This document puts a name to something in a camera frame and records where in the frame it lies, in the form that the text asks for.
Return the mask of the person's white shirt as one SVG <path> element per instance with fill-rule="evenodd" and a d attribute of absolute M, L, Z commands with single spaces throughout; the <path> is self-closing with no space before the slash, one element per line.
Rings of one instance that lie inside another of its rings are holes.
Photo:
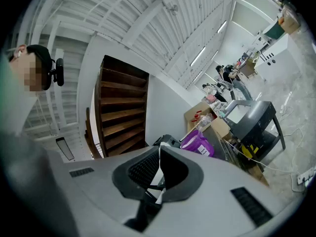
<path fill-rule="evenodd" d="M 22 133 L 35 99 L 0 55 L 0 236 L 76 237 L 48 151 Z"/>

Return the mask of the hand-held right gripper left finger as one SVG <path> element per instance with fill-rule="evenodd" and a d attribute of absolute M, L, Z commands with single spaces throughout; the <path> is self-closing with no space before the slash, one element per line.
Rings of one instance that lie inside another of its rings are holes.
<path fill-rule="evenodd" d="M 76 191 L 105 214 L 115 232 L 161 237 L 149 226 L 159 205 L 148 189 L 159 168 L 158 147 L 146 147 L 109 158 L 64 165 Z"/>

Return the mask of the clear bottle red cap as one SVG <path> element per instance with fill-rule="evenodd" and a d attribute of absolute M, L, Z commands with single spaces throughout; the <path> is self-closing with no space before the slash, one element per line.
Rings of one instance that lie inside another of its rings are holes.
<path fill-rule="evenodd" d="M 214 116 L 212 114 L 203 115 L 202 111 L 197 111 L 191 122 L 194 123 L 197 130 L 202 131 L 204 127 L 208 126 L 213 120 Z"/>

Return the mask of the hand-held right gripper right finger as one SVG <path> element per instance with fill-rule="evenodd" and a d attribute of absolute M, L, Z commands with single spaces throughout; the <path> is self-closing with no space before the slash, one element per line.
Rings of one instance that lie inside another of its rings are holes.
<path fill-rule="evenodd" d="M 281 200 L 266 185 L 224 160 L 173 149 L 173 152 L 197 163 L 204 179 L 187 200 L 169 202 L 148 226 L 151 237 L 233 237 L 256 228 L 231 193 L 245 188 L 273 216 L 283 209 Z"/>

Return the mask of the brown wooden staircase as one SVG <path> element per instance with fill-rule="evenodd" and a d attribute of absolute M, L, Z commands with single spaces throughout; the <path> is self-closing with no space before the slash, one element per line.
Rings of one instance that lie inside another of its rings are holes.
<path fill-rule="evenodd" d="M 149 74 L 106 55 L 94 88 L 94 114 L 99 143 L 93 141 L 91 119 L 85 139 L 93 159 L 118 156 L 145 147 Z"/>

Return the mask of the white cabinet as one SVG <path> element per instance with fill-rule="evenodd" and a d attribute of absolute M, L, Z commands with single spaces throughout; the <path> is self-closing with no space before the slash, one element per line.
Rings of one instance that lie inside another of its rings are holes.
<path fill-rule="evenodd" d="M 266 81 L 284 79 L 301 71 L 299 56 L 297 44 L 285 34 L 259 56 L 254 70 Z"/>

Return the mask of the open brown cardboard box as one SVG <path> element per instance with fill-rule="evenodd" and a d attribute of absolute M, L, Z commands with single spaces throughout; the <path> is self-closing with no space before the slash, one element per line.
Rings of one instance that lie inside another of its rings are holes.
<path fill-rule="evenodd" d="M 203 115 L 212 114 L 214 116 L 214 120 L 201 131 L 205 131 L 209 126 L 211 126 L 217 134 L 223 138 L 230 133 L 230 127 L 226 124 L 226 122 L 220 118 L 218 114 L 216 114 L 213 109 L 207 104 L 205 101 L 201 101 L 187 112 L 184 113 L 184 118 L 187 121 L 187 130 L 188 133 L 197 130 L 194 123 L 191 122 L 193 120 L 194 115 L 197 111 L 202 111 Z"/>

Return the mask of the ceiling panel lamp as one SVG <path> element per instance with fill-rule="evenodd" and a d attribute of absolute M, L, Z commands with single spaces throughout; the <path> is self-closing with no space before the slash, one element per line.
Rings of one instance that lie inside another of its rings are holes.
<path fill-rule="evenodd" d="M 57 138 L 56 143 L 67 160 L 75 159 L 64 137 Z"/>

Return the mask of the black marble counter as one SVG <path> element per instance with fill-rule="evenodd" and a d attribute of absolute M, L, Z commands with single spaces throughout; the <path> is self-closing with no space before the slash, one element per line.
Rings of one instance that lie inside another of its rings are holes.
<path fill-rule="evenodd" d="M 237 104 L 251 108 L 239 123 L 234 123 L 226 119 L 226 116 Z M 270 101 L 233 100 L 224 110 L 222 119 L 230 127 L 233 136 L 255 156 L 255 160 L 262 161 L 278 142 L 286 149 L 276 113 Z"/>

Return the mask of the grey silver appliance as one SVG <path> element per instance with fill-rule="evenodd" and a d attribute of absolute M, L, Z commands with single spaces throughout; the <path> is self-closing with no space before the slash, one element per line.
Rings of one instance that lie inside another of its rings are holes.
<path fill-rule="evenodd" d="M 160 145 L 165 145 L 165 146 L 171 146 L 175 148 L 180 148 L 180 142 L 173 138 L 169 134 L 165 134 L 161 137 L 159 137 L 154 143 L 153 146 L 160 146 Z"/>

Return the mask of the purple plastic bucket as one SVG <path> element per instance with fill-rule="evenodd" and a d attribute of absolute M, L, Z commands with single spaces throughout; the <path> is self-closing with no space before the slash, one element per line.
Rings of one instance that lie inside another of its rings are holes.
<path fill-rule="evenodd" d="M 213 157 L 214 148 L 199 130 L 192 131 L 182 142 L 180 148 L 206 157 Z"/>

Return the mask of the white power strip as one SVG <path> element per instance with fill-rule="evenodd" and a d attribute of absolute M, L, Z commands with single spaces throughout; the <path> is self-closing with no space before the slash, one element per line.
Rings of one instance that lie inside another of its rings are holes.
<path fill-rule="evenodd" d="M 310 179 L 312 179 L 314 175 L 316 175 L 316 166 L 300 174 L 297 177 L 297 184 L 298 185 L 304 184 L 305 186 L 307 186 Z"/>
<path fill-rule="evenodd" d="M 289 101 L 291 95 L 292 95 L 292 91 L 289 92 L 289 94 L 288 94 L 288 96 L 287 96 L 287 98 L 286 98 L 284 104 L 282 104 L 282 106 L 281 106 L 281 109 L 280 109 L 280 114 L 281 114 L 281 115 L 284 115 L 284 114 L 285 114 L 286 109 L 287 109 L 287 103 L 288 103 L 288 101 Z"/>

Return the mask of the white sink basin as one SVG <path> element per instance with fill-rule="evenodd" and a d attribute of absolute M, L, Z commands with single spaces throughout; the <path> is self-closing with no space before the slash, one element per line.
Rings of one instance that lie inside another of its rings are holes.
<path fill-rule="evenodd" d="M 237 104 L 235 107 L 228 113 L 226 119 L 234 123 L 239 123 L 239 121 L 245 116 L 251 107 L 248 105 Z"/>

